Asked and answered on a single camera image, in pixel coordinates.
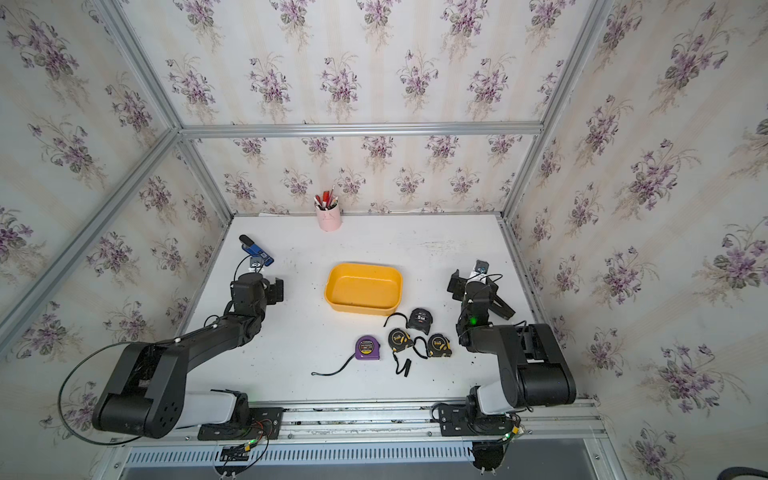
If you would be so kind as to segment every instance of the purple tape measure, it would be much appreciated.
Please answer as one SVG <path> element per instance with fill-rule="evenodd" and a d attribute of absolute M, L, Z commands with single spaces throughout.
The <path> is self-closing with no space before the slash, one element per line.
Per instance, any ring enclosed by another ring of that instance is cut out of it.
<path fill-rule="evenodd" d="M 340 369 L 336 370 L 334 373 L 318 373 L 318 372 L 312 372 L 312 375 L 318 375 L 318 376 L 332 376 L 337 374 L 338 372 L 341 372 L 346 368 L 347 365 L 349 365 L 349 362 L 352 362 L 352 359 L 358 359 L 358 360 L 378 360 L 379 359 L 379 341 L 376 340 L 371 335 L 364 335 L 357 339 L 357 343 L 355 343 L 355 352 L 349 356 L 349 358 L 344 362 L 344 365 L 341 366 Z"/>

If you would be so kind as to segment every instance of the purple flower pattern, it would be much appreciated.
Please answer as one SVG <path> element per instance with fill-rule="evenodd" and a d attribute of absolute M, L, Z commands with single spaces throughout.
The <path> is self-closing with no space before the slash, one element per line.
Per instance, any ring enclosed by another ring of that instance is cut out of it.
<path fill-rule="evenodd" d="M 341 167 L 339 169 L 339 176 L 333 183 L 341 188 L 341 193 L 344 197 L 354 205 L 359 200 L 360 189 L 366 184 L 366 178 L 349 167 Z"/>
<path fill-rule="evenodd" d="M 221 45 L 221 35 L 219 28 L 214 24 L 214 2 L 221 3 L 221 0 L 173 0 L 173 2 L 179 10 L 187 13 L 187 20 L 197 41 L 202 43 L 206 39 L 210 43 L 210 52 L 215 53 L 216 47 Z"/>
<path fill-rule="evenodd" d="M 306 192 L 312 184 L 312 179 L 305 174 L 299 173 L 295 168 L 286 168 L 283 170 L 283 186 L 288 189 L 290 196 L 301 202 L 302 205 L 309 201 Z"/>
<path fill-rule="evenodd" d="M 29 225 L 17 223 L 20 210 L 0 207 L 0 278 L 12 285 L 18 282 L 17 275 L 31 279 L 37 277 L 47 262 L 42 249 L 43 243 L 29 243 L 27 239 L 35 232 Z"/>
<path fill-rule="evenodd" d="M 600 327 L 595 327 L 592 340 L 592 344 L 584 351 L 587 371 L 595 374 L 606 370 L 613 372 L 617 378 L 622 376 L 627 362 L 621 355 L 624 351 L 624 338 L 619 337 L 618 330 L 612 328 L 604 332 Z"/>
<path fill-rule="evenodd" d="M 768 227 L 768 216 L 754 227 L 733 223 L 725 227 L 730 230 L 720 244 L 725 254 L 717 255 L 712 263 L 704 257 L 704 269 L 693 274 L 712 284 L 696 294 L 709 300 L 713 306 L 718 302 L 730 306 L 728 300 L 731 294 L 742 300 L 742 289 L 768 283 L 768 243 L 757 236 L 760 227 Z"/>
<path fill-rule="evenodd" d="M 437 58 L 425 58 L 418 49 L 415 55 L 408 50 L 406 66 L 397 71 L 400 82 L 406 86 L 406 92 L 402 95 L 406 100 L 406 108 L 413 107 L 413 113 L 424 107 L 424 103 L 427 102 L 429 82 L 437 80 L 436 61 Z"/>
<path fill-rule="evenodd" d="M 680 171 L 682 163 L 701 163 L 698 157 L 691 154 L 691 149 L 672 154 L 673 146 L 674 144 L 665 138 L 655 153 L 648 151 L 643 155 L 642 161 L 631 165 L 634 181 L 624 184 L 616 193 L 615 197 L 619 201 L 614 213 L 621 212 L 623 219 L 634 216 L 640 220 L 641 207 L 650 212 L 656 207 L 658 200 L 666 197 L 669 201 L 672 189 L 677 186 L 677 172 Z"/>
<path fill-rule="evenodd" d="M 560 78 L 560 71 L 563 69 L 564 63 L 564 60 L 558 60 L 558 63 L 554 66 L 554 71 L 549 72 L 544 77 L 541 87 L 537 90 L 538 93 L 544 94 L 544 98 L 542 98 L 534 107 L 533 115 L 540 117 L 546 112 L 549 100 L 554 94 L 554 88 L 558 84 L 558 78 Z"/>
<path fill-rule="evenodd" d="M 554 22 L 562 15 L 567 5 L 574 5 L 576 0 L 531 0 L 528 6 L 533 12 L 531 24 L 525 27 L 528 35 L 525 43 L 531 42 L 532 51 L 545 47 L 554 31 Z"/>
<path fill-rule="evenodd" d="M 387 39 L 391 37 L 387 29 L 391 28 L 389 15 L 395 2 L 400 3 L 400 0 L 357 0 L 358 8 L 366 13 L 363 17 L 366 21 L 366 41 L 375 43 L 377 51 L 386 46 Z"/>
<path fill-rule="evenodd" d="M 40 67 L 48 76 L 48 86 L 61 103 L 74 102 L 79 108 L 88 103 L 85 84 L 88 80 L 74 71 L 80 68 L 68 51 L 69 41 L 60 36 L 53 25 L 41 21 L 31 10 L 0 5 L 0 20 L 8 25 L 8 42 L 18 48 L 24 68 Z"/>
<path fill-rule="evenodd" d="M 599 65 L 594 71 L 602 70 L 611 63 L 616 55 L 619 42 L 624 40 L 629 31 L 636 31 L 643 21 L 640 13 L 643 11 L 641 0 L 624 0 L 614 4 L 611 13 L 605 21 L 605 33 L 598 43 L 598 51 L 595 54 L 595 62 Z"/>
<path fill-rule="evenodd" d="M 448 182 L 451 184 L 451 197 L 458 204 L 469 196 L 469 191 L 472 186 L 480 183 L 480 177 L 477 172 L 469 170 L 468 167 L 457 168 L 453 177 L 449 178 Z"/>
<path fill-rule="evenodd" d="M 549 177 L 560 171 L 560 166 L 563 163 L 563 156 L 560 153 L 560 144 L 557 138 L 552 139 L 552 143 L 549 144 L 547 150 L 541 155 L 541 164 L 538 166 L 536 176 L 538 177 L 538 185 L 536 188 L 543 188 L 549 181 Z"/>
<path fill-rule="evenodd" d="M 445 208 L 442 206 L 444 200 L 431 200 L 424 202 L 421 212 L 423 214 L 441 214 L 445 212 Z"/>
<path fill-rule="evenodd" d="M 458 137 L 455 135 L 430 135 L 425 147 L 430 151 L 427 167 L 431 167 L 433 173 L 444 171 L 452 163 L 451 158 L 456 155 L 458 147 Z"/>
<path fill-rule="evenodd" d="M 419 185 L 423 185 L 426 179 L 422 175 L 422 172 L 414 171 L 412 167 L 400 168 L 400 175 L 395 178 L 395 185 L 397 185 L 399 191 L 398 195 L 402 200 L 406 201 L 406 205 L 410 204 L 416 199 Z"/>
<path fill-rule="evenodd" d="M 255 163 L 257 167 L 261 167 L 266 162 L 266 157 L 261 152 L 264 142 L 266 142 L 265 137 L 234 138 L 232 140 L 232 143 L 240 148 L 240 154 L 248 160 L 248 163 Z"/>
<path fill-rule="evenodd" d="M 568 219 L 565 221 L 567 225 L 571 226 L 566 232 L 568 236 L 578 237 L 584 225 L 590 223 L 595 225 L 600 220 L 598 212 L 603 210 L 603 206 L 598 203 L 599 197 L 600 194 L 598 189 L 594 187 L 594 182 L 590 182 L 585 189 L 576 191 L 574 207 L 568 213 Z"/>
<path fill-rule="evenodd" d="M 536 212 L 536 218 L 534 219 L 533 230 L 531 230 L 532 248 L 537 248 L 542 240 L 549 240 L 552 238 L 552 230 L 554 225 L 550 219 L 552 214 L 549 212 L 549 207 L 544 207 L 541 212 Z"/>
<path fill-rule="evenodd" d="M 489 135 L 488 145 L 491 145 L 491 151 L 488 153 L 488 162 L 492 162 L 494 167 L 503 164 L 512 145 L 522 140 L 522 135 Z"/>
<path fill-rule="evenodd" d="M 141 302 L 125 300 L 121 310 L 112 310 L 108 315 L 109 320 L 102 324 L 112 332 L 112 339 L 116 343 L 154 341 L 154 327 L 141 314 Z"/>
<path fill-rule="evenodd" d="M 480 21 L 488 16 L 488 0 L 445 0 L 447 7 L 441 19 L 451 22 L 442 36 L 442 50 L 448 50 L 449 59 L 462 60 L 473 48 L 472 36 L 480 35 Z"/>
<path fill-rule="evenodd" d="M 333 141 L 333 137 L 305 137 L 301 142 L 307 146 L 310 151 L 312 162 L 317 162 L 321 167 L 328 163 L 328 145 Z"/>
<path fill-rule="evenodd" d="M 200 60 L 198 57 L 185 55 L 179 63 L 173 58 L 165 61 L 165 64 L 172 70 L 167 76 L 171 83 L 170 90 L 175 94 L 182 94 L 187 98 L 184 105 L 190 115 L 195 115 L 203 124 L 212 124 L 214 122 L 214 113 L 218 113 L 211 107 L 216 103 L 216 99 L 211 93 L 214 89 L 205 78 L 195 68 L 195 64 Z"/>
<path fill-rule="evenodd" d="M 575 253 L 568 258 L 560 259 L 558 271 L 552 280 L 552 286 L 554 287 L 552 295 L 555 298 L 562 297 L 566 292 L 579 292 L 579 285 L 582 284 L 581 276 L 578 274 L 580 268 L 581 263 L 576 260 Z"/>
<path fill-rule="evenodd" d="M 95 393 L 97 390 L 95 389 L 96 382 L 86 382 L 84 385 L 77 385 L 76 382 L 74 386 L 70 387 L 69 393 L 61 398 L 61 411 L 67 424 L 80 435 L 88 435 L 93 431 L 91 418 L 98 403 L 98 395 Z M 48 415 L 40 420 L 38 425 L 43 429 L 54 431 L 56 435 L 54 445 L 59 439 L 66 440 L 72 436 L 61 424 L 58 413 L 56 413 L 55 419 L 53 415 Z"/>
<path fill-rule="evenodd" d="M 187 273 L 187 262 L 181 257 L 178 244 L 179 240 L 167 237 L 162 242 L 154 242 L 154 247 L 150 248 L 150 251 L 157 259 L 158 270 L 168 270 L 173 275 L 181 277 L 182 272 Z"/>
<path fill-rule="evenodd" d="M 618 305 L 630 298 L 634 302 L 637 294 L 642 290 L 642 279 L 648 275 L 650 278 L 659 278 L 654 270 L 655 265 L 649 262 L 639 262 L 640 252 L 634 247 L 629 247 L 626 254 L 616 252 L 610 258 L 605 259 L 608 272 L 598 274 L 592 281 L 597 285 L 592 292 L 597 297 L 598 305 L 608 305 L 613 309 L 613 301 Z"/>
<path fill-rule="evenodd" d="M 112 113 L 118 116 L 121 127 L 130 125 L 134 131 L 134 137 L 143 147 L 151 147 L 157 135 L 150 125 L 152 115 L 147 111 L 147 102 L 126 85 L 127 72 L 118 75 L 114 84 L 109 84 L 104 89 L 112 99 Z"/>
<path fill-rule="evenodd" d="M 467 103 L 467 113 L 472 115 L 472 120 L 482 121 L 493 110 L 493 104 L 502 100 L 502 92 L 507 85 L 505 65 L 508 65 L 513 57 L 502 55 L 497 61 L 483 58 L 480 61 L 482 71 L 477 70 L 472 75 L 467 91 L 475 94 L 475 97 Z"/>
<path fill-rule="evenodd" d="M 737 398 L 743 396 L 750 401 L 740 386 L 743 382 L 739 377 L 714 369 L 711 364 L 715 355 L 707 345 L 699 346 L 693 354 L 690 348 L 681 344 L 675 344 L 671 349 L 662 346 L 661 352 L 665 363 L 642 367 L 652 373 L 641 385 L 649 390 L 649 399 L 663 403 L 669 413 L 672 413 L 671 406 L 677 404 L 682 413 L 705 410 L 708 418 L 713 408 L 720 405 L 720 394 L 726 389 L 733 390 Z"/>
<path fill-rule="evenodd" d="M 757 176 L 764 169 L 768 169 L 768 118 L 761 120 L 757 127 L 755 127 L 755 133 L 745 129 L 742 140 L 746 142 L 734 148 L 730 152 L 729 157 L 734 155 L 754 156 L 746 167 L 735 170 L 729 177 L 752 177 L 757 179 Z"/>
<path fill-rule="evenodd" d="M 285 121 L 286 112 L 290 111 L 286 107 L 290 102 L 290 84 L 277 67 L 282 58 L 282 55 L 269 54 L 264 61 L 259 58 L 250 59 L 254 67 L 249 74 L 250 90 L 261 94 L 261 113 L 269 112 L 273 123 Z"/>
<path fill-rule="evenodd" d="M 327 91 L 331 98 L 327 101 L 328 114 L 334 114 L 339 123 L 349 120 L 349 115 L 355 111 L 353 102 L 357 101 L 357 89 L 360 83 L 350 64 L 357 58 L 349 52 L 341 56 L 339 61 L 333 57 L 326 57 L 325 64 L 330 70 L 323 70 L 320 75 L 323 82 L 320 90 Z"/>
<path fill-rule="evenodd" d="M 139 190 L 139 198 L 144 203 L 144 208 L 147 212 L 154 209 L 157 218 L 163 223 L 173 224 L 177 219 L 176 203 L 171 201 L 172 196 L 165 180 L 157 175 L 149 177 L 144 188 Z"/>
<path fill-rule="evenodd" d="M 246 212 L 257 213 L 256 188 L 248 181 L 248 173 L 224 174 L 224 190 L 234 196 L 234 203 Z"/>
<path fill-rule="evenodd" d="M 200 245 L 200 249 L 195 252 L 194 257 L 197 260 L 197 265 L 205 270 L 206 267 L 208 267 L 208 264 L 210 263 L 211 257 L 214 255 L 214 246 L 213 245 L 206 245 L 205 243 L 202 243 Z"/>
<path fill-rule="evenodd" d="M 80 329 L 73 330 L 62 326 L 58 314 L 54 313 L 59 307 L 56 302 L 48 302 L 41 319 L 26 329 L 21 339 L 11 348 L 17 359 L 27 359 L 37 353 L 46 357 L 45 362 L 51 362 L 53 359 L 65 362 L 69 347 L 78 353 L 81 352 Z"/>
<path fill-rule="evenodd" d="M 533 286 L 539 291 L 544 289 L 544 272 L 542 272 L 540 258 L 537 258 L 535 262 L 528 263 L 528 275 L 530 275 Z"/>
<path fill-rule="evenodd" d="M 361 148 L 368 152 L 366 155 L 366 167 L 371 167 L 375 174 L 377 170 L 384 171 L 389 165 L 388 158 L 392 157 L 392 149 L 395 147 L 394 137 L 363 137 Z"/>
<path fill-rule="evenodd" d="M 58 167 L 67 166 L 75 180 L 93 189 L 107 188 L 107 174 L 98 165 L 85 144 L 88 133 L 81 126 L 62 121 L 56 124 L 52 119 L 37 118 L 38 124 L 27 124 L 27 128 L 42 145 L 40 158 Z"/>
<path fill-rule="evenodd" d="M 614 143 L 614 136 L 619 131 L 619 119 L 622 114 L 633 111 L 629 100 L 616 103 L 616 97 L 608 95 L 605 104 L 598 107 L 594 114 L 587 120 L 589 134 L 579 140 L 576 165 L 586 167 L 594 165 L 595 153 L 602 155 L 609 144 Z"/>
<path fill-rule="evenodd" d="M 677 436 L 667 430 L 656 433 L 650 425 L 645 425 L 640 430 L 641 439 L 632 442 L 630 437 L 629 444 L 624 446 L 631 457 L 628 466 L 640 475 L 658 480 L 684 480 L 686 476 L 682 466 L 685 452 L 677 447 Z"/>
<path fill-rule="evenodd" d="M 568 347 L 569 342 L 574 342 L 576 340 L 573 330 L 566 327 L 565 318 L 563 318 L 562 315 L 559 317 L 553 316 L 550 321 L 550 326 L 552 327 L 554 338 L 560 344 L 561 349 L 565 350 Z"/>
<path fill-rule="evenodd" d="M 89 267 L 101 276 L 105 272 L 112 274 L 112 281 L 123 287 L 127 281 L 138 285 L 138 257 L 133 257 L 134 250 L 125 243 L 125 236 L 109 232 L 102 237 L 95 247 L 96 251 L 85 257 Z"/>
<path fill-rule="evenodd" d="M 657 80 L 658 88 L 649 98 L 657 98 L 658 106 L 651 113 L 664 113 L 669 107 L 677 106 L 677 96 L 685 95 L 685 87 L 691 80 L 697 78 L 702 71 L 717 70 L 728 58 L 728 50 L 723 48 L 730 40 L 735 30 L 724 28 L 733 17 L 728 12 L 728 5 L 715 8 L 715 3 L 698 16 L 694 27 L 685 33 L 675 36 L 671 60 L 673 64 L 667 68 L 663 77 Z"/>
<path fill-rule="evenodd" d="M 190 220 L 197 222 L 203 230 L 210 230 L 210 218 L 205 210 L 205 197 L 202 194 L 187 195 L 184 206 L 187 208 L 187 217 Z"/>
<path fill-rule="evenodd" d="M 280 28 L 286 34 L 286 41 L 295 41 L 298 51 L 302 51 L 310 41 L 310 26 L 306 23 L 306 7 L 315 0 L 277 0 L 270 5 L 280 12 Z"/>
<path fill-rule="evenodd" d="M 368 209 L 369 214 L 390 214 L 392 213 L 392 210 L 390 207 L 392 206 L 391 200 L 384 200 L 381 202 L 371 202 L 371 207 Z"/>
<path fill-rule="evenodd" d="M 179 326 L 187 316 L 187 310 L 189 309 L 190 299 L 187 297 L 179 298 L 179 290 L 176 289 L 174 295 L 170 299 L 170 306 L 165 310 L 165 316 L 170 320 L 171 326 Z"/>

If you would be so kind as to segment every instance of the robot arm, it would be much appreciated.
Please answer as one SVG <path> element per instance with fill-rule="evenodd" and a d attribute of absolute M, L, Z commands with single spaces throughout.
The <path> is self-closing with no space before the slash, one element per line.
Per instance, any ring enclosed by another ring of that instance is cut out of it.
<path fill-rule="evenodd" d="M 227 311 L 213 324 L 123 350 L 94 409 L 95 429 L 159 439 L 174 428 L 184 407 L 187 373 L 251 341 L 261 331 L 266 306 L 283 301 L 283 281 L 270 285 L 260 273 L 245 273 L 230 284 L 230 292 Z"/>

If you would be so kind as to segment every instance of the mounting plate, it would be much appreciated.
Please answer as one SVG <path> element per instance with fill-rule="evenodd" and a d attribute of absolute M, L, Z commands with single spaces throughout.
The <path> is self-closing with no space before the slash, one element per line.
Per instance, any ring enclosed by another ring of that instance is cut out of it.
<path fill-rule="evenodd" d="M 270 440 L 277 440 L 277 436 L 280 434 L 280 423 L 283 421 L 283 409 L 280 407 L 269 408 L 251 408 L 250 409 L 251 423 L 256 421 L 262 422 L 266 427 L 266 422 L 272 424 L 271 431 L 266 429 L 270 434 L 268 438 Z M 243 429 L 232 429 L 223 425 L 202 425 L 200 431 L 197 433 L 198 440 L 251 440 L 258 439 L 262 434 L 259 426 L 254 426 L 250 431 Z"/>

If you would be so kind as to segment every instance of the blue object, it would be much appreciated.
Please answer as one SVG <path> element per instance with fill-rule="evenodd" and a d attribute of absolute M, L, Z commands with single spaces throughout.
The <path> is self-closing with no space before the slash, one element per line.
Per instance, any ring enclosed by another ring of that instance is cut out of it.
<path fill-rule="evenodd" d="M 249 253 L 252 257 L 261 257 L 264 259 L 264 266 L 272 265 L 275 261 L 270 255 L 265 252 L 261 247 L 256 245 L 247 235 L 240 235 L 241 247 L 245 253 Z"/>

